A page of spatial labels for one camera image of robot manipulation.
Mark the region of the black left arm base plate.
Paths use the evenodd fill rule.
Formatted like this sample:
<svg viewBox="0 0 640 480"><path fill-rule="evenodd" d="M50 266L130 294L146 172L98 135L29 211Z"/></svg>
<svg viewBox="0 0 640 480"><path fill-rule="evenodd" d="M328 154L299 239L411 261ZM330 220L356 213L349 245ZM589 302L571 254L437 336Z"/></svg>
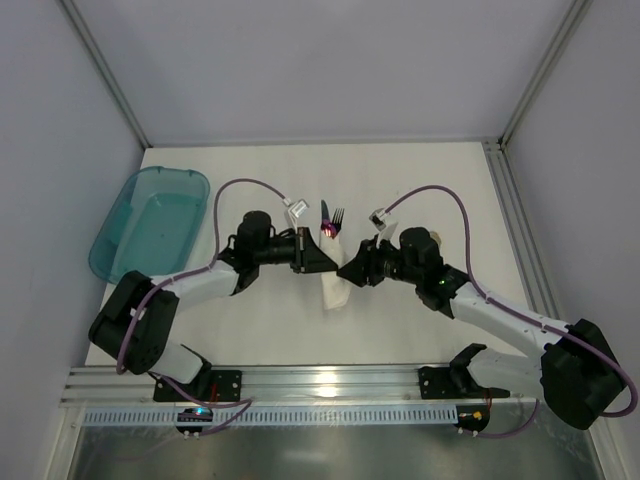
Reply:
<svg viewBox="0 0 640 480"><path fill-rule="evenodd" d="M153 400L158 403L234 403L241 399L241 388L240 370L221 370L204 366L189 383L160 377L154 386Z"/></svg>

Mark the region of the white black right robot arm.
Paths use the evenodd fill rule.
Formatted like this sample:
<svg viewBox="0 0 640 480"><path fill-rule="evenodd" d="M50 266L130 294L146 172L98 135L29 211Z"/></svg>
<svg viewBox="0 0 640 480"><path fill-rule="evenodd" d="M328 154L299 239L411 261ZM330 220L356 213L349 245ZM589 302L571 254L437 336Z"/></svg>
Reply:
<svg viewBox="0 0 640 480"><path fill-rule="evenodd" d="M362 241L338 275L358 287L386 279L408 283L430 310L516 349L509 355L472 343L447 366L420 369L425 399L522 394L544 402L569 426L586 430L631 387L595 324L564 324L481 292L467 273L444 262L423 227L403 231L397 246L378 238Z"/></svg>

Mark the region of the iridescent pink spoon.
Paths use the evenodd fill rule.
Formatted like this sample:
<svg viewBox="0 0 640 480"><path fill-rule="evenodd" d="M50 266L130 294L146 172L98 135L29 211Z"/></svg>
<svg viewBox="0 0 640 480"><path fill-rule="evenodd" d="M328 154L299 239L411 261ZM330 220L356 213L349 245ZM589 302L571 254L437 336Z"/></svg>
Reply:
<svg viewBox="0 0 640 480"><path fill-rule="evenodd" d="M335 238L338 235L338 230L331 222L323 221L321 224L321 231L323 234L330 238Z"/></svg>

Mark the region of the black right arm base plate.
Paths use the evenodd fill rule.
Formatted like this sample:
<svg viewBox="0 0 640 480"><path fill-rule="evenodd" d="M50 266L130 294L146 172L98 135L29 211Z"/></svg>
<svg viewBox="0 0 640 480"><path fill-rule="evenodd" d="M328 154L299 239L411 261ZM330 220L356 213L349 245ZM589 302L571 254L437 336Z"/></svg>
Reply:
<svg viewBox="0 0 640 480"><path fill-rule="evenodd" d="M503 399L511 392L501 388L482 387L463 369L450 366L428 367L417 370L420 395L423 400L444 399Z"/></svg>

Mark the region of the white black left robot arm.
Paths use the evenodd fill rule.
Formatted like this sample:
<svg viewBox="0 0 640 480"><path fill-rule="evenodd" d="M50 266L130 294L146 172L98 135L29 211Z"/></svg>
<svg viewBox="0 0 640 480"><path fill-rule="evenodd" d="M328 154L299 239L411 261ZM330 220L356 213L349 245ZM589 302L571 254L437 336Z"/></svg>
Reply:
<svg viewBox="0 0 640 480"><path fill-rule="evenodd" d="M178 313L213 298L246 290L263 265L286 264L297 274L334 272L337 263L314 242L306 227L276 232L263 211L244 215L213 266L174 276L125 274L92 323L90 342L111 356L119 369L158 377L155 398L170 394L198 401L236 402L222 395L215 368L192 349L170 341Z"/></svg>

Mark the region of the silver table knife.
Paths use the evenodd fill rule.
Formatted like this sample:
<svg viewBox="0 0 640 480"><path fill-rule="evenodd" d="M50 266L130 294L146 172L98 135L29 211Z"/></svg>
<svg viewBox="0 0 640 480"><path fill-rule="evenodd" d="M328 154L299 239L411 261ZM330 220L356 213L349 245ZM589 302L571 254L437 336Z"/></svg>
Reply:
<svg viewBox="0 0 640 480"><path fill-rule="evenodd" d="M329 213L329 208L324 199L320 201L321 206L321 229L328 230L331 224L331 217Z"/></svg>

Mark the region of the black fork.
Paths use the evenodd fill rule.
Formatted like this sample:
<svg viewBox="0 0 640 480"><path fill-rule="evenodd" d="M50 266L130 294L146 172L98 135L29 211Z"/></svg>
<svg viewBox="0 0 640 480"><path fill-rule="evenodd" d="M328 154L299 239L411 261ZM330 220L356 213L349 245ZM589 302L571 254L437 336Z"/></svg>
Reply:
<svg viewBox="0 0 640 480"><path fill-rule="evenodd" d="M333 229L333 236L336 237L342 230L344 221L345 209L336 208L331 219L331 225Z"/></svg>

